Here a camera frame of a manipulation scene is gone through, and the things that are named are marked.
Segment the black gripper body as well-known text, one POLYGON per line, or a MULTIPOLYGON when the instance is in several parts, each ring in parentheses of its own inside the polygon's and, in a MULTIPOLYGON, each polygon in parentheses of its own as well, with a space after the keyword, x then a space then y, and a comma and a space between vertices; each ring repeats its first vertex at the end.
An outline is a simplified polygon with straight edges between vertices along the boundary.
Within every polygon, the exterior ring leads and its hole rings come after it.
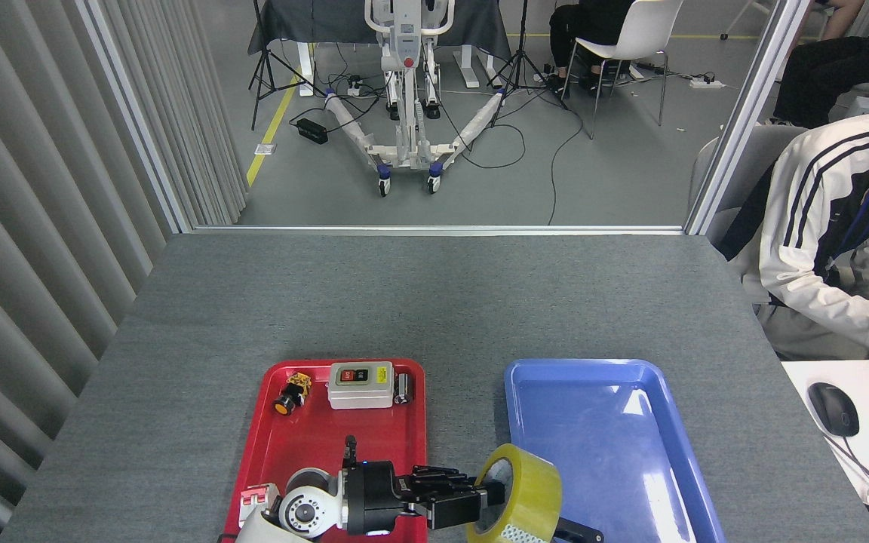
POLYGON ((400 516, 413 517, 413 475, 397 475, 390 461, 344 461, 347 530, 352 535, 393 532, 400 516))

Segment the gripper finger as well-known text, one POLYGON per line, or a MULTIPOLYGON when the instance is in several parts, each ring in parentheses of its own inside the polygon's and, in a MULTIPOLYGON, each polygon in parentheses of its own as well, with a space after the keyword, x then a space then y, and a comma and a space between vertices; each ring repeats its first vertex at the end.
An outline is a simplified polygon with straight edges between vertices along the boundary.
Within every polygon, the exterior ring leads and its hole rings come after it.
POLYGON ((567 518, 559 518, 553 532, 553 541, 601 543, 606 541, 606 537, 599 529, 570 521, 567 518))
POLYGON ((465 492, 484 494, 485 491, 476 484, 476 477, 469 477, 456 468, 413 466, 407 475, 407 494, 413 497, 461 495, 465 492))
POLYGON ((413 511, 431 530, 478 521, 483 510, 506 498, 503 483, 436 483, 416 486, 413 494, 413 511))

